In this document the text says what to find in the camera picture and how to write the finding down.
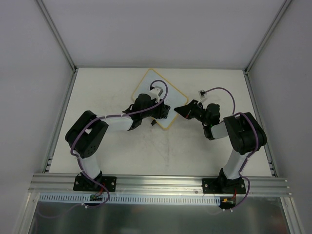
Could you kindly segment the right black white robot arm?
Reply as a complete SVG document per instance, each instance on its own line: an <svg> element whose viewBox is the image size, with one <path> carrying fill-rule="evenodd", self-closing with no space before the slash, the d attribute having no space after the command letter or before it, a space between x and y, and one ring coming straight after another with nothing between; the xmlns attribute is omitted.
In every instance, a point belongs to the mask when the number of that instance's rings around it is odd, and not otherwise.
<svg viewBox="0 0 312 234"><path fill-rule="evenodd" d="M175 111L185 119L195 118L200 121L208 140L228 137L233 148L218 177L202 179L203 193L246 194L245 179L241 173L251 155L267 143L266 134L253 115L249 112L240 113L221 121L218 104L211 103L204 108L197 100L176 107Z"/></svg>

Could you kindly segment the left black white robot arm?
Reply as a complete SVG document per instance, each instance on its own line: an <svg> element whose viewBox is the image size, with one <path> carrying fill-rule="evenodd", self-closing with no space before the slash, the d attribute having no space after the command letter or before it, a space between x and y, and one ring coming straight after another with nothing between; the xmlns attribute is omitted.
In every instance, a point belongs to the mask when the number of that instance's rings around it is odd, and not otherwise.
<svg viewBox="0 0 312 234"><path fill-rule="evenodd" d="M162 99L140 94L120 115L97 117L92 111L85 111L65 135L70 153L77 158L80 174L75 178L74 191L100 191L104 187L114 190L115 177L103 176L95 153L104 135L109 132L131 131L148 117L166 119L170 106Z"/></svg>

